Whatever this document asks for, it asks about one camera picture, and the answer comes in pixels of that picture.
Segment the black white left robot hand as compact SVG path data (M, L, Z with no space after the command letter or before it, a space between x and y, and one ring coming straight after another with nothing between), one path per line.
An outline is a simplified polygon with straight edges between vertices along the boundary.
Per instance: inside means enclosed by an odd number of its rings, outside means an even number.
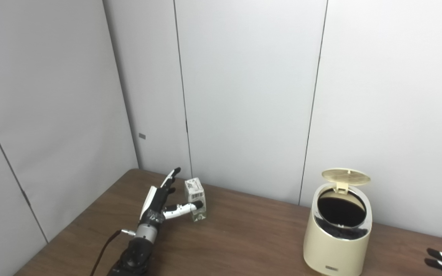
M143 204L138 225L150 224L158 226L165 220L193 213L204 207L204 203L201 200L165 206L168 196L175 192L175 188L172 187L172 184L175 182L175 177L180 171L180 167L175 168L165 177L160 187L150 187Z

